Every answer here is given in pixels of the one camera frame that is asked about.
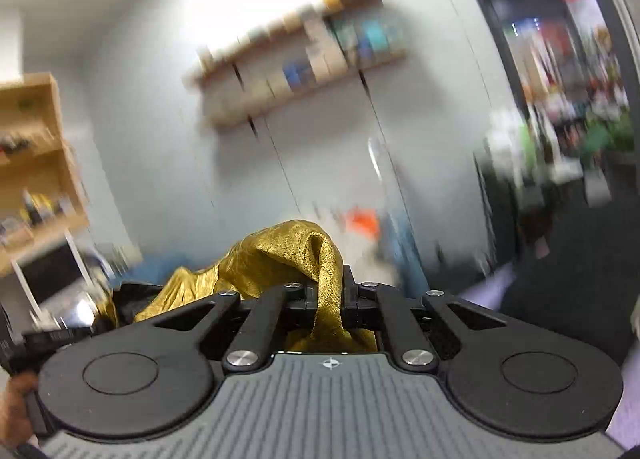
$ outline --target shiny gold satin fabric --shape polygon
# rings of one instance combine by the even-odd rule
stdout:
[[[290,220],[247,235],[209,269],[192,273],[178,268],[135,320],[144,320],[224,289],[238,291],[242,299],[257,298],[273,285],[300,281],[302,275],[318,282],[316,321],[310,333],[290,334],[287,348],[329,353],[376,350],[371,331],[342,328],[342,257],[329,235],[307,220]]]

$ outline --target black screen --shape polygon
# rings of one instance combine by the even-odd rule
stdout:
[[[53,249],[20,268],[38,304],[82,277],[68,244]]]

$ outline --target crosshair symbol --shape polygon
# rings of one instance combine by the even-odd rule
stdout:
[[[335,369],[335,367],[340,365],[340,362],[336,360],[334,357],[331,357],[328,360],[324,360],[324,362],[322,362],[322,365],[328,368],[329,370],[333,370]]]

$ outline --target circular cover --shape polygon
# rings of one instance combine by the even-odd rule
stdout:
[[[473,334],[453,358],[447,384],[481,423],[532,439],[601,428],[622,395],[620,370],[603,352],[524,324]]]
[[[187,333],[131,326],[67,347],[40,371],[38,395],[69,431],[103,439],[146,437],[191,415],[212,371]]]

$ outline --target human hand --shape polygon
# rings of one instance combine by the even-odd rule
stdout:
[[[6,382],[0,403],[0,443],[15,448],[33,435],[24,396],[38,388],[38,376],[31,371],[20,373]]]

